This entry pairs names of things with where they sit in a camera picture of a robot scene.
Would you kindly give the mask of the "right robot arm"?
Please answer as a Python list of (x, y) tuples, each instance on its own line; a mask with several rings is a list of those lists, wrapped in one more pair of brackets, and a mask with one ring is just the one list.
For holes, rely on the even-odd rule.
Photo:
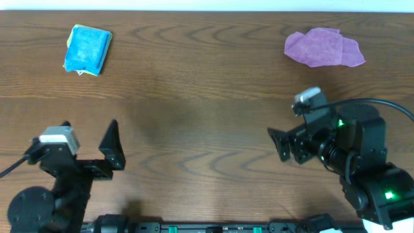
[(375, 104), (413, 113), (394, 102), (356, 98), (328, 102), (323, 93), (296, 97), (292, 110), (304, 122), (281, 131), (268, 128), (281, 161), (303, 164), (317, 158), (339, 176), (345, 198), (357, 216), (393, 229), (413, 217), (413, 178), (387, 161), (386, 121)]

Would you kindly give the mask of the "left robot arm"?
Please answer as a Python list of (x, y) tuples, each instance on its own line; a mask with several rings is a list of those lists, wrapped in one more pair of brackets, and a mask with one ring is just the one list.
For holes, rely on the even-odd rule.
[(111, 180), (125, 168), (118, 122), (111, 121), (98, 147), (103, 159), (79, 160), (79, 148), (71, 123), (65, 121), (33, 138), (22, 158), (1, 172), (5, 176), (27, 162), (55, 179), (51, 190), (31, 186), (13, 198), (7, 211), (12, 232), (81, 232), (93, 182)]

